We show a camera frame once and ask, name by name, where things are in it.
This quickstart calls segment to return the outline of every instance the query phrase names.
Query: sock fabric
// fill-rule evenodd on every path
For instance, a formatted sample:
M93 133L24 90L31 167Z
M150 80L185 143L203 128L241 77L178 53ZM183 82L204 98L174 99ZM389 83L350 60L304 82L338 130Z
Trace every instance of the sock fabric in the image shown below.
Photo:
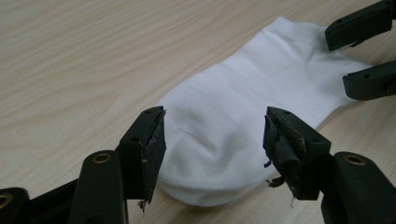
M369 64L329 52L324 31L277 18L230 58L169 91L158 103L167 111L159 186L199 206L238 199L275 171L263 167L267 106L317 128L351 103L342 76Z

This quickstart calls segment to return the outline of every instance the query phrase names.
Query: wood grain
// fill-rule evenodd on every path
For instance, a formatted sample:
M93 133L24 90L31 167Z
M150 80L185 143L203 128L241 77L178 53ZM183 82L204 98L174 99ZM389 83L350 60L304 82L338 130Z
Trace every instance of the wood grain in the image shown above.
M329 25L374 0L0 1L0 189L34 198L76 177L83 159L113 149L137 115L185 78L241 48L276 17ZM394 32L345 54L394 60ZM396 183L395 97L336 110L318 129L332 152L358 152ZM322 223L319 202L258 186L202 208L157 188L130 223Z

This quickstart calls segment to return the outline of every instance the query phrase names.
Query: wooden table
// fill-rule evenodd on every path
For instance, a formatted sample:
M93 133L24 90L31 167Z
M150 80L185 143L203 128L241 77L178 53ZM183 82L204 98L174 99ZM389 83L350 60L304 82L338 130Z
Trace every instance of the wooden table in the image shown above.
M329 25L375 0L11 1L0 4L0 189L31 198L78 177L85 157L114 149L137 115L198 71L241 48L276 17ZM394 31L345 54L395 59ZM396 98L336 110L318 130L332 153L371 158L396 184ZM202 208L156 188L130 223L322 223L320 202L262 184Z

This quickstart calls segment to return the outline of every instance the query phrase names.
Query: table surface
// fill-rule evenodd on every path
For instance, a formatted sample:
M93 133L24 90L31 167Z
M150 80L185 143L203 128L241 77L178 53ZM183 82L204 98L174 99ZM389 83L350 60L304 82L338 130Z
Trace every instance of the table surface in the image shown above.
M0 189L30 197L78 177L85 157L114 149L138 114L185 78L232 55L276 17L329 25L375 0L0 0ZM387 32L344 53L394 60ZM396 98L356 102L318 128L332 153L371 158L396 184ZM265 183L216 207L181 203L160 188L130 223L323 223L320 202Z

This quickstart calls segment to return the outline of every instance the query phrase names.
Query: light wood surface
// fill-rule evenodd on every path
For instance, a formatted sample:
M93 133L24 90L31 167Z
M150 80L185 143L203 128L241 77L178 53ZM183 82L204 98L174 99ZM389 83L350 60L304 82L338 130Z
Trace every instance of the light wood surface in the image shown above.
M114 149L137 115L186 77L232 55L276 17L329 25L375 0L0 1L0 189L31 198L78 177L94 151ZM379 64L396 31L354 49ZM396 98L357 102L319 127L332 153L371 158L396 184ZM130 223L323 223L320 202L291 201L287 186L202 208L160 188Z

